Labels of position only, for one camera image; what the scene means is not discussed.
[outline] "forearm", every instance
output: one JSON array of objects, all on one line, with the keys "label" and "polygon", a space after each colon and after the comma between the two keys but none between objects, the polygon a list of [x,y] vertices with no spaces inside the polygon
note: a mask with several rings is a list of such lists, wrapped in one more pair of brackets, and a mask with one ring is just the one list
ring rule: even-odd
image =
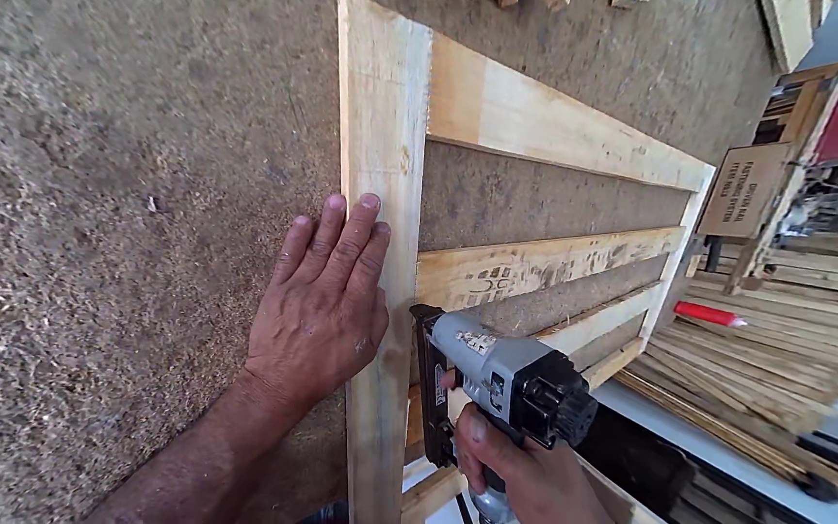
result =
[{"label": "forearm", "polygon": [[310,407],[279,398],[242,370],[205,416],[137,470],[87,521],[234,518],[256,487],[256,463]]}]

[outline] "right hand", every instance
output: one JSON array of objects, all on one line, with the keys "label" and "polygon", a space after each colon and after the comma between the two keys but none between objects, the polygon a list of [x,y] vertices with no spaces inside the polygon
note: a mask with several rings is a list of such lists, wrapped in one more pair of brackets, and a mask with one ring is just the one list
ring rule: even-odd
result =
[{"label": "right hand", "polygon": [[520,524],[612,524],[574,451],[560,440],[548,451],[526,437],[522,448],[469,403],[455,427],[458,468],[476,493],[486,482],[483,464],[506,481],[506,496]]}]

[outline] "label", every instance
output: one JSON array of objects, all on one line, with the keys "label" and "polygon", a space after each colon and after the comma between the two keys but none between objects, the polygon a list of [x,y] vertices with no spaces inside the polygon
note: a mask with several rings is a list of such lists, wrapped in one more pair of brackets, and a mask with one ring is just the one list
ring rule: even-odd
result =
[{"label": "label", "polygon": [[476,351],[480,356],[486,356],[496,344],[496,337],[487,333],[458,331],[454,337],[464,342],[469,349]]},{"label": "label", "polygon": [[441,387],[441,377],[445,374],[445,370],[441,368],[440,363],[435,364],[435,405],[441,406],[448,400],[448,392]]}]

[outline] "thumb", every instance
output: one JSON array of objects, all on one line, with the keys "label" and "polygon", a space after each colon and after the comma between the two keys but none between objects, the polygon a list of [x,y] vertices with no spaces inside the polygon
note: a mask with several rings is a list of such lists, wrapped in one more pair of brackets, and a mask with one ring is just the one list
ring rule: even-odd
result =
[{"label": "thumb", "polygon": [[535,467],[534,460],[489,423],[473,403],[465,406],[458,417],[456,433],[462,448],[468,449],[504,480],[530,475]]}]

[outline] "wood grain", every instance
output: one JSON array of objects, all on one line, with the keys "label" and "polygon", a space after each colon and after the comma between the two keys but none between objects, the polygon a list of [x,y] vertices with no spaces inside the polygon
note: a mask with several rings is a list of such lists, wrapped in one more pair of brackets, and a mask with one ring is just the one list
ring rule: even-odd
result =
[{"label": "wood grain", "polygon": [[432,31],[365,0],[338,3],[342,192],[383,201],[390,328],[345,387],[351,522],[400,519]]},{"label": "wood grain", "polygon": [[416,296],[447,311],[545,289],[680,249],[681,227],[419,254]]},{"label": "wood grain", "polygon": [[688,191],[713,169],[440,34],[432,45],[429,138]]},{"label": "wood grain", "polygon": [[663,282],[653,282],[584,311],[561,324],[543,329],[536,333],[535,337],[540,342],[571,356],[592,340],[599,339],[645,312],[658,295],[665,291]]}]

